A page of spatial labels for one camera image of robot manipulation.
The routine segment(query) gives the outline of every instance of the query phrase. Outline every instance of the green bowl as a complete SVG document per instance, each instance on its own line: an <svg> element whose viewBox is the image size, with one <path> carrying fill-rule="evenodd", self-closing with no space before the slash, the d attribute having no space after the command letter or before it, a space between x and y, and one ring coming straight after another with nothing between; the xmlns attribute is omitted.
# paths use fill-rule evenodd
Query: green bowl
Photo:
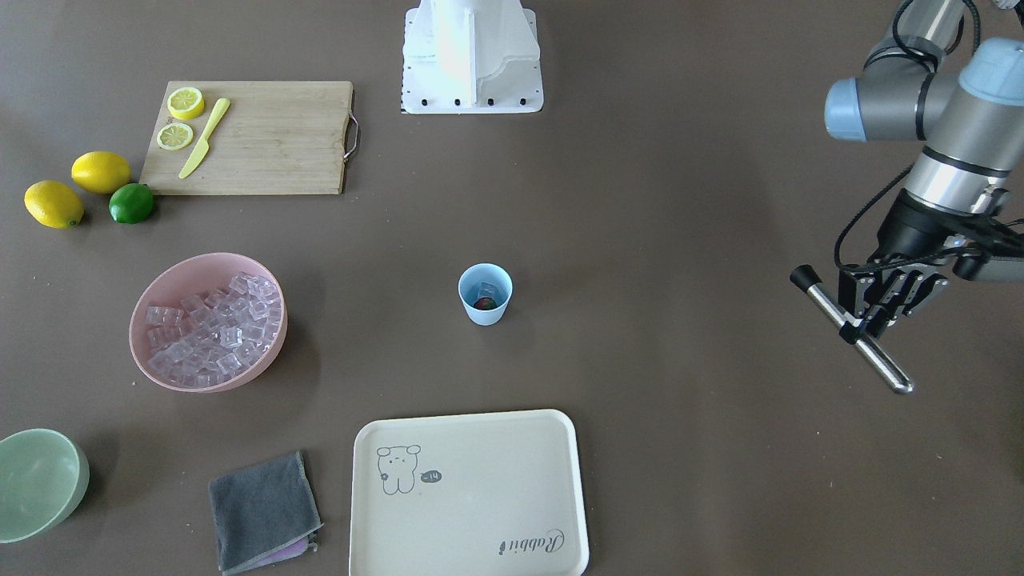
<svg viewBox="0 0 1024 576"><path fill-rule="evenodd" d="M89 462L65 435L33 428L0 441L0 544L60 524L88 485Z"/></svg>

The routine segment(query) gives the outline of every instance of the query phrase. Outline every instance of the cutting board handle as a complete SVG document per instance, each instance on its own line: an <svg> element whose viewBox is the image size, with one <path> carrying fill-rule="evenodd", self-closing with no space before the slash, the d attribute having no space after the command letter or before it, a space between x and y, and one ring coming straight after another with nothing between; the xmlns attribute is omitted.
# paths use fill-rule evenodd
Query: cutting board handle
<svg viewBox="0 0 1024 576"><path fill-rule="evenodd" d="M348 157L355 152L355 149L359 147L359 123L355 120L355 116L352 115L352 111L348 111L348 122L355 126L355 131L352 133L352 148L345 151L345 154L341 156L342 162L348 162ZM349 132L345 132L345 139L348 139Z"/></svg>

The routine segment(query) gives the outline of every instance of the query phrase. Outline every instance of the metal rod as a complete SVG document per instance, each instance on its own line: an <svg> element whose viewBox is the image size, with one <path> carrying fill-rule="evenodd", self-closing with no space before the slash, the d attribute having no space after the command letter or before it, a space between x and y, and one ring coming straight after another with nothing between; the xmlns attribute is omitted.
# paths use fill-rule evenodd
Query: metal rod
<svg viewBox="0 0 1024 576"><path fill-rule="evenodd" d="M821 287L815 284L807 289L807 295L821 312L831 320L837 328L842 328L847 322L846 313L835 299ZM913 392L913 380L896 364L896 361L882 348L879 341L868 334L864 334L853 344L860 353L860 356L867 361L880 376L889 384L896 394L910 394Z"/></svg>

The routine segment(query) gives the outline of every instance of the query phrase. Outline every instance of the wooden cutting board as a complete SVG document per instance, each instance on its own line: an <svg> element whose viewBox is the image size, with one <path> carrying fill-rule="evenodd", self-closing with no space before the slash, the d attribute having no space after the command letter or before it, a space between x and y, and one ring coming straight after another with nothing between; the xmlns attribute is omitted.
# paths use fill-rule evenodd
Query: wooden cutting board
<svg viewBox="0 0 1024 576"><path fill-rule="evenodd" d="M168 96L183 86L199 88L206 101L193 120L176 120L167 110ZM178 178L221 97L231 105L210 136L210 152ZM340 194L351 106L351 82L168 82L139 181L166 196ZM156 136L172 122L191 126L196 135L169 152Z"/></svg>

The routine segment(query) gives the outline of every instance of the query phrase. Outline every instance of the pink bowl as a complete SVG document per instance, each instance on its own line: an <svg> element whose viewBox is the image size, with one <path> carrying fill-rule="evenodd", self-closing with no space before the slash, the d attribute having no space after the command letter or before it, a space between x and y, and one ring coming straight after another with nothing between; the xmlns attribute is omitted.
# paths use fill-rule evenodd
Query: pink bowl
<svg viewBox="0 0 1024 576"><path fill-rule="evenodd" d="M205 388L182 388L162 381L159 377L150 372L146 363L152 358L150 353L150 339L146 331L152 328L145 323L145 311L148 306L173 306L180 307L181 298L201 292L207 292L215 287L225 288L231 278L240 272L253 276L263 276L273 282L281 292L281 329L278 335L270 342L270 349L266 352L248 370L238 376L215 386ZM178 262L161 274L150 284L150 287L142 292L135 310L131 313L131 323L128 325L128 345L131 347L131 356L135 359L138 369L147 378L158 384L178 392L223 392L231 389L259 376L266 367L278 357L282 344L285 343L285 332L288 331L288 308L285 306L285 292L281 289L281 283L270 274L270 271L256 260L243 256L242 254L231 254L228 252L214 252L212 254L201 254L193 256L187 260Z"/></svg>

